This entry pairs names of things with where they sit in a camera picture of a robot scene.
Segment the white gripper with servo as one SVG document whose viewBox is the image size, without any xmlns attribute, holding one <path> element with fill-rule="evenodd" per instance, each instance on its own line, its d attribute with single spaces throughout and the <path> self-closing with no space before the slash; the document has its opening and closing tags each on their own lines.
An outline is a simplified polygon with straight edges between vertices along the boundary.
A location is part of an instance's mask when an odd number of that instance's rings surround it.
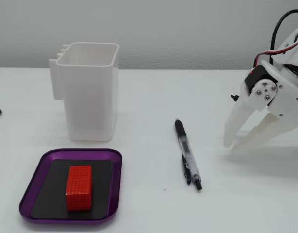
<svg viewBox="0 0 298 233">
<path fill-rule="evenodd" d="M 287 68 L 278 70 L 262 60 L 241 84 L 240 95 L 225 123 L 224 146 L 230 147 L 249 117 L 264 108 L 269 113 L 232 148 L 231 153 L 256 149 L 298 127 L 298 77 Z"/>
</svg>

